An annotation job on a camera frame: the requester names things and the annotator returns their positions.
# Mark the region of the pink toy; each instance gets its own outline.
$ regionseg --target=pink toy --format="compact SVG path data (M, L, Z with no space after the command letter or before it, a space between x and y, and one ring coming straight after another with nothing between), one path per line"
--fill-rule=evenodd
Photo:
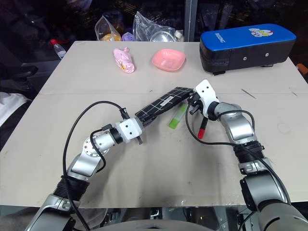
M125 47L123 50L114 49L114 57L116 64L126 73L133 73L135 70L134 63L129 53L129 48Z
M172 49L162 49L157 52L152 63L165 71L177 71L185 61L185 54Z

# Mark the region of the cartoon sticker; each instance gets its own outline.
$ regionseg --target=cartoon sticker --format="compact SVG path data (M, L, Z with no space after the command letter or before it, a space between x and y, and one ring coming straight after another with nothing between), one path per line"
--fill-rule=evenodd
M251 28L249 30L251 31L251 34L255 37L271 36L274 33L274 31L272 30L260 30L258 28Z

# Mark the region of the water bottle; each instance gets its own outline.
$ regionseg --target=water bottle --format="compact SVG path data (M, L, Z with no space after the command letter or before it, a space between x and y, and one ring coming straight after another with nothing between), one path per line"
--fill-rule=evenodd
M174 35L175 35L175 38L177 39L178 42L184 41L184 36L183 36L183 33L181 31L176 30Z
M63 59L63 57L65 56L65 53L66 53L64 48L59 43L57 43L57 41L55 39L51 39L50 42L53 45L53 48L54 48L55 52L57 53L57 55L59 56L59 58Z

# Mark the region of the white cloth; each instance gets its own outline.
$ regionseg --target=white cloth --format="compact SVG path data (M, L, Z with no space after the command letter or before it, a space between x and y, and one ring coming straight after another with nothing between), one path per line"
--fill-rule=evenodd
M22 94L0 92L0 127L21 105L30 101Z

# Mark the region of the red bottle cap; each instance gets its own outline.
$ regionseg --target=red bottle cap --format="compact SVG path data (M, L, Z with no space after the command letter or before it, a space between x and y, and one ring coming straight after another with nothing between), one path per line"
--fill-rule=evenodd
M55 39L51 39L50 42L52 45L57 44L57 41Z

